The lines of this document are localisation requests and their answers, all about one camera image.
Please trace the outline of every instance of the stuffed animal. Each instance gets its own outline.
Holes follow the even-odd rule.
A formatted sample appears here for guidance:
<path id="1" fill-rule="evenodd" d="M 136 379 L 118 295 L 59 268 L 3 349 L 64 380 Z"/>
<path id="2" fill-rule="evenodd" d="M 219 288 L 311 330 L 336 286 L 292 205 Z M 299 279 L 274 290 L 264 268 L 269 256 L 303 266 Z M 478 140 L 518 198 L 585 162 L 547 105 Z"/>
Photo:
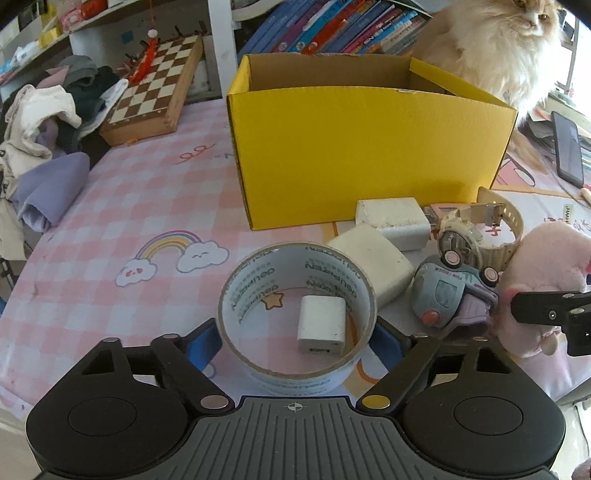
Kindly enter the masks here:
<path id="1" fill-rule="evenodd" d="M 524 291 L 585 291 L 591 273 L 591 238 L 570 225 L 548 222 L 528 233 L 499 282 L 493 332 L 510 353 L 526 358 L 555 353 L 559 327 L 518 323 L 511 300 Z"/>
<path id="2" fill-rule="evenodd" d="M 573 472 L 573 480 L 589 480 L 591 478 L 591 458 L 581 463 Z"/>

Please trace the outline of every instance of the watch face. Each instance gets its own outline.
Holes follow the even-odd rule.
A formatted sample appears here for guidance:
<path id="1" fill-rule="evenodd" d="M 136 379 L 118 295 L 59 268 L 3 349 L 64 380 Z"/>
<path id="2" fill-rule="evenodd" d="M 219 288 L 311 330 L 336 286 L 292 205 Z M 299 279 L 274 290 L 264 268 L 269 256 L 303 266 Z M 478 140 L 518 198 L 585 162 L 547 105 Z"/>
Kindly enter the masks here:
<path id="1" fill-rule="evenodd" d="M 478 255 L 472 250 L 470 242 L 454 230 L 447 230 L 439 236 L 439 251 L 446 252 L 447 250 L 453 250 L 460 255 L 463 264 L 479 268 Z"/>

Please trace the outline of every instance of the screw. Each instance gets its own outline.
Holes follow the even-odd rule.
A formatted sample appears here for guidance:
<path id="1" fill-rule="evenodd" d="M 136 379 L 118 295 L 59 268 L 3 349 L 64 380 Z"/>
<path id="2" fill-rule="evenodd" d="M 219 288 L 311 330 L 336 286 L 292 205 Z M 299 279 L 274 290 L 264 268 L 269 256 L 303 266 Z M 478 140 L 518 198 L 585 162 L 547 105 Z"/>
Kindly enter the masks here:
<path id="1" fill-rule="evenodd" d="M 363 406 L 370 408 L 371 410 L 383 410 L 390 406 L 390 399 L 383 395 L 368 395 L 361 401 L 361 403 Z"/>
<path id="2" fill-rule="evenodd" d="M 208 395 L 201 399 L 201 406 L 208 410 L 220 410 L 226 408 L 230 401 L 223 395 Z"/>

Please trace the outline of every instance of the star print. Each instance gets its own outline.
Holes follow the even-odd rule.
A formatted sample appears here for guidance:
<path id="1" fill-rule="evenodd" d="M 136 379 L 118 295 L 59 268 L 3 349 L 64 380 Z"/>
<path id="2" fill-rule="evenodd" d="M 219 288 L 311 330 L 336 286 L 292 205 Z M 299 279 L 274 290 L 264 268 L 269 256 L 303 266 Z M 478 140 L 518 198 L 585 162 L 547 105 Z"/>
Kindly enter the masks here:
<path id="1" fill-rule="evenodd" d="M 261 300 L 265 304 L 265 310 L 283 307 L 283 293 L 271 293 Z"/>

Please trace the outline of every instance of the cat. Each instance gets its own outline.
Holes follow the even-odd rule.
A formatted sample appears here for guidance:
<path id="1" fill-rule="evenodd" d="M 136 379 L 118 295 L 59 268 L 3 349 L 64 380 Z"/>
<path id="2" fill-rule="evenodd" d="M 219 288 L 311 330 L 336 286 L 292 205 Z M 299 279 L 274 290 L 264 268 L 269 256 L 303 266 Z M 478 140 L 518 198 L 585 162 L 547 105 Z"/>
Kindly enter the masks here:
<path id="1" fill-rule="evenodd" d="M 519 127 L 554 87 L 561 41 L 553 0 L 452 0 L 419 34 L 413 57 L 511 105 Z M 540 154 L 517 128 L 509 149 L 545 171 Z"/>

